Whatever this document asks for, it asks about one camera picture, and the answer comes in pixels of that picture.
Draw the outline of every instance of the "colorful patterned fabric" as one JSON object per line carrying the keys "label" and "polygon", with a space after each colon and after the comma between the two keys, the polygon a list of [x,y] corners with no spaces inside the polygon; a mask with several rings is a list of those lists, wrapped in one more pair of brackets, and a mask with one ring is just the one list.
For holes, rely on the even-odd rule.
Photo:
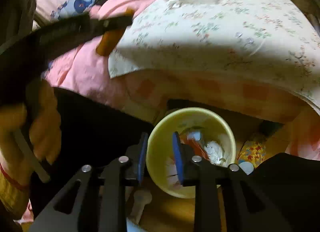
{"label": "colorful patterned fabric", "polygon": [[79,15],[83,13],[85,9],[93,6],[94,1],[95,0],[67,0],[61,4],[56,11],[52,11],[51,18],[60,20]]}
{"label": "colorful patterned fabric", "polygon": [[237,163],[240,164],[244,161],[249,161],[257,168],[264,161],[266,155],[265,141],[266,138],[263,134],[255,133],[244,143],[237,157]]}

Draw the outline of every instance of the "blue gripper pad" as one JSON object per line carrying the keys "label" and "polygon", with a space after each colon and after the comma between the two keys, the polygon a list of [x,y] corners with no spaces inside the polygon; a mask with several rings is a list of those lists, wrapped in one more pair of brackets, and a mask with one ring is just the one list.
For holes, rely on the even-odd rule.
{"label": "blue gripper pad", "polygon": [[139,157],[139,162],[138,162],[138,175],[137,175],[137,180],[139,181],[139,184],[143,181],[144,177],[144,167],[146,165],[146,153],[147,153],[147,145],[148,145],[148,134],[143,133],[140,139],[141,145],[141,154]]}
{"label": "blue gripper pad", "polygon": [[184,162],[181,154],[181,142],[179,138],[178,132],[174,132],[172,135],[172,148],[173,148],[173,154],[174,159],[176,161],[176,168],[178,172],[178,179],[181,184],[183,184],[184,175],[183,175],[183,168],[184,168]]}

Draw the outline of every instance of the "black pants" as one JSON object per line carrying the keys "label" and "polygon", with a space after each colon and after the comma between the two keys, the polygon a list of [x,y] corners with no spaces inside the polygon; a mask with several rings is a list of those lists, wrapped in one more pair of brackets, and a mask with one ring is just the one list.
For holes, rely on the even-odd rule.
{"label": "black pants", "polygon": [[107,165],[137,144],[142,132],[150,134],[153,129],[150,123],[72,91],[56,88],[55,95],[61,115],[61,153],[50,168],[49,183],[32,175],[30,201],[35,217],[81,166]]}

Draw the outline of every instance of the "finger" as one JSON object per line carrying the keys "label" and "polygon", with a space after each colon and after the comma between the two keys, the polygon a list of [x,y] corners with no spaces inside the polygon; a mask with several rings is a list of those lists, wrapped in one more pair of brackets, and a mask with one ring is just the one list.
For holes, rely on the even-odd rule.
{"label": "finger", "polygon": [[55,146],[59,131],[55,129],[54,131],[47,133],[41,142],[34,145],[33,153],[39,161],[44,160],[46,156],[49,155],[50,151]]}
{"label": "finger", "polygon": [[57,107],[57,99],[54,96],[53,88],[46,80],[41,81],[39,92],[39,103],[41,107]]}
{"label": "finger", "polygon": [[57,159],[57,157],[59,156],[60,151],[61,151],[61,130],[59,130],[58,134],[56,135],[56,141],[46,156],[47,162],[52,165]]}
{"label": "finger", "polygon": [[19,161],[22,152],[17,146],[12,133],[5,133],[0,135],[0,154],[7,162]]}
{"label": "finger", "polygon": [[[127,8],[125,15],[134,15],[134,10],[131,8]],[[98,55],[109,56],[113,49],[117,46],[118,42],[122,38],[124,29],[111,30],[104,33],[99,45],[96,48],[96,52]]]}
{"label": "finger", "polygon": [[27,109],[24,104],[2,107],[0,109],[0,135],[21,127],[26,117]]}
{"label": "finger", "polygon": [[61,117],[55,108],[46,108],[33,121],[29,130],[30,141],[33,145],[41,142],[47,133],[56,130],[61,125]]}

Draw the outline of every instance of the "pink blanket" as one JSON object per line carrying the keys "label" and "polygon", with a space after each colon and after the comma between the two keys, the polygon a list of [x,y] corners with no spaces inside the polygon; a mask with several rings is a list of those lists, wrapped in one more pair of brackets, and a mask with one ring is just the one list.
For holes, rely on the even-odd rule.
{"label": "pink blanket", "polygon": [[[115,16],[128,7],[139,15],[155,0],[108,0],[102,7],[94,6],[91,16]],[[121,109],[128,97],[122,78],[110,79],[108,59],[96,54],[101,37],[79,46],[57,58],[47,74],[52,86],[71,89],[97,102]]]}

